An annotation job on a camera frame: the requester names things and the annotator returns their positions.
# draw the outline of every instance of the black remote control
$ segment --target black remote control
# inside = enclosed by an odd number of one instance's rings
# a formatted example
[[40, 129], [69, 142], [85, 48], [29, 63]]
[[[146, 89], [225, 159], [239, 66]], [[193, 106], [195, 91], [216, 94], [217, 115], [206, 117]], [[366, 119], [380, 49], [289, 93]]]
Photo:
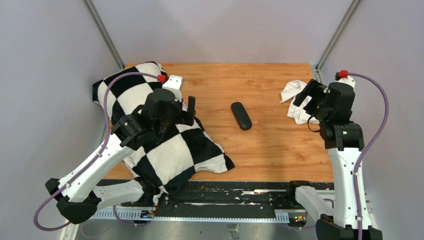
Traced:
[[237, 120], [238, 125], [243, 130], [249, 130], [252, 127], [252, 121], [241, 102], [234, 102], [231, 104], [231, 110]]

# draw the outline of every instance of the cable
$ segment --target cable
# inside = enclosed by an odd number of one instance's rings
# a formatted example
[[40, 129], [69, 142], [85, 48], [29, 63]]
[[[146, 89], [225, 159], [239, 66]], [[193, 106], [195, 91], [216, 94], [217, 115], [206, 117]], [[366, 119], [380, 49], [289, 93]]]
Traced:
[[120, 217], [118, 216], [118, 213], [117, 213], [117, 206], [116, 205], [113, 205], [113, 215], [115, 216], [115, 218], [121, 223], [121, 224], [125, 224], [125, 225], [128, 225], [128, 226], [134, 226], [134, 227], [142, 227], [142, 226], [146, 226], [147, 224], [149, 224], [149, 222], [147, 222], [147, 223], [129, 223], [129, 222], [126, 222], [126, 221], [124, 221], [124, 220], [122, 220], [122, 219], [120, 219]]
[[329, 201], [329, 202], [331, 202], [331, 208], [332, 208], [332, 209], [334, 209], [334, 201], [333, 201], [332, 199], [330, 199], [330, 198], [324, 198], [323, 200], [324, 200], [324, 201]]
[[127, 76], [146, 76], [146, 77], [151, 77], [154, 79], [159, 79], [159, 76], [155, 76], [152, 74], [148, 74], [148, 73], [144, 73], [144, 72], [127, 72], [124, 73], [122, 75], [119, 75], [117, 77], [115, 77], [115, 79], [113, 79], [109, 85], [107, 86], [106, 92], [104, 93], [104, 99], [103, 99], [103, 109], [104, 109], [104, 119], [106, 121], [106, 131], [105, 131], [105, 137], [104, 137], [104, 142], [101, 145], [101, 148], [98, 151], [98, 154], [96, 154], [91, 160], [90, 162], [87, 163], [87, 165], [85, 165], [79, 172], [77, 172], [73, 177], [71, 177], [71, 179], [69, 179], [69, 181], [66, 182], [66, 184], [64, 184], [61, 188], [59, 188], [56, 192], [54, 192], [51, 196], [49, 196], [35, 211], [34, 214], [34, 218], [33, 218], [33, 222], [34, 225], [43, 231], [46, 232], [52, 232], [52, 231], [56, 231], [56, 230], [60, 230], [63, 229], [64, 227], [68, 226], [69, 224], [71, 224], [71, 222], [67, 222], [61, 226], [57, 226], [57, 227], [44, 227], [39, 223], [38, 217], [39, 214], [41, 212], [41, 210], [53, 199], [55, 198], [58, 194], [60, 194], [63, 190], [65, 190], [65, 188], [67, 187], [67, 185], [72, 184], [75, 179], [77, 179], [81, 174], [83, 174], [91, 165], [93, 165], [93, 163], [99, 158], [99, 155], [101, 155], [103, 153], [103, 151], [105, 150], [106, 146], [108, 145], [109, 142], [109, 136], [110, 136], [110, 131], [108, 131], [109, 129], [109, 116], [108, 116], [108, 108], [107, 108], [107, 100], [108, 100], [108, 94], [109, 91], [111, 90], [111, 87], [120, 79], [125, 78]]
[[355, 164], [355, 167], [353, 169], [353, 186], [354, 186], [354, 190], [355, 190], [355, 199], [356, 199], [356, 209], [358, 212], [358, 240], [362, 240], [362, 206], [361, 206], [361, 197], [360, 197], [360, 193], [359, 193], [359, 183], [358, 183], [358, 170], [359, 167], [364, 159], [365, 154], [367, 154], [368, 150], [371, 148], [371, 146], [374, 144], [374, 142], [377, 140], [377, 138], [380, 136], [380, 134], [382, 133], [386, 123], [387, 123], [387, 118], [389, 117], [389, 99], [386, 95], [386, 92], [384, 91], [383, 87], [378, 84], [378, 82], [376, 82], [374, 79], [372, 79], [371, 77], [359, 74], [359, 73], [352, 73], [352, 72], [348, 72], [347, 75], [349, 76], [354, 76], [354, 77], [360, 77], [363, 79], [366, 79], [368, 81], [370, 81], [372, 84], [374, 84], [378, 90], [380, 91], [381, 95], [383, 96], [384, 99], [384, 117], [383, 117], [383, 121], [381, 122], [380, 127], [378, 128], [378, 131], [375, 133], [375, 135], [372, 137], [372, 139], [369, 141], [369, 143], [366, 145], [366, 147], [363, 149], [363, 151], [361, 152], [361, 154], [359, 155], [359, 158]]

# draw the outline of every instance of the metal pole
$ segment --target metal pole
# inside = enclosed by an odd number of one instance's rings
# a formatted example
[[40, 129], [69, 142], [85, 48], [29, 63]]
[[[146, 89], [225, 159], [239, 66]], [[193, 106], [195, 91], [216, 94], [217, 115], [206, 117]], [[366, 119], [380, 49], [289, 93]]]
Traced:
[[93, 19], [98, 31], [100, 32], [101, 37], [104, 40], [104, 43], [106, 43], [107, 48], [110, 51], [110, 54], [112, 54], [113, 59], [115, 60], [116, 64], [120, 69], [125, 68], [125, 64], [122, 61], [117, 49], [115, 48], [111, 37], [108, 34], [108, 31], [106, 31], [105, 26], [103, 25], [102, 20], [99, 17], [99, 14], [96, 11], [96, 8], [93, 4], [92, 0], [82, 0], [87, 7], [88, 13], [90, 14], [91, 18]]
[[362, 2], [362, 0], [352, 0], [352, 3], [350, 4], [349, 8], [347, 9], [346, 14], [344, 15], [343, 19], [341, 20], [340, 24], [338, 25], [337, 30], [335, 31], [330, 42], [328, 43], [327, 48], [325, 49], [324, 53], [322, 54], [321, 58], [319, 59], [318, 64], [316, 65], [316, 70], [317, 70], [318, 73], [323, 68], [324, 64], [326, 63], [327, 59], [329, 58], [330, 53], [333, 51], [334, 46], [336, 45], [340, 36], [342, 35], [344, 30], [346, 29], [346, 26], [348, 25], [349, 21], [351, 20], [355, 11], [358, 9], [358, 6], [361, 2]]

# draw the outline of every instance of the floor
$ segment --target floor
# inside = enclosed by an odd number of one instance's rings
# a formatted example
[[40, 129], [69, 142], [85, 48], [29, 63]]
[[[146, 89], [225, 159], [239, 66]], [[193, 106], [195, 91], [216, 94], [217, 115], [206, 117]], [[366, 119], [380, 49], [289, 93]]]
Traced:
[[[196, 97], [196, 116], [222, 145], [235, 168], [221, 174], [198, 172], [193, 180], [332, 182], [331, 163], [318, 133], [287, 117], [280, 92], [293, 80], [313, 78], [309, 64], [163, 63], [169, 75], [184, 78], [183, 97]], [[241, 130], [231, 104], [243, 103], [253, 126]], [[106, 178], [132, 179], [120, 163]]]
[[79, 226], [76, 240], [316, 240], [315, 228], [297, 232], [285, 224], [154, 221], [146, 226], [116, 220], [89, 220]]

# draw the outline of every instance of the red connector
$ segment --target red connector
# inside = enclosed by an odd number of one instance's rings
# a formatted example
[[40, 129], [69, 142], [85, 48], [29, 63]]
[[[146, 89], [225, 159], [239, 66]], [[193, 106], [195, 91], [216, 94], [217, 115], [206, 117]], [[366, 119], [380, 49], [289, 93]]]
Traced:
[[161, 75], [161, 74], [159, 74], [159, 75], [157, 75], [157, 77], [158, 77], [158, 81], [159, 82], [161, 82], [162, 84], [164, 84], [166, 81], [167, 81], [167, 76], [165, 76], [165, 75]]
[[347, 78], [348, 77], [348, 70], [341, 70], [339, 73], [338, 73], [338, 76], [341, 78], [341, 79], [345, 79], [345, 78]]
[[341, 70], [335, 73], [334, 80], [339, 81], [340, 79], [345, 79], [348, 77], [348, 70]]

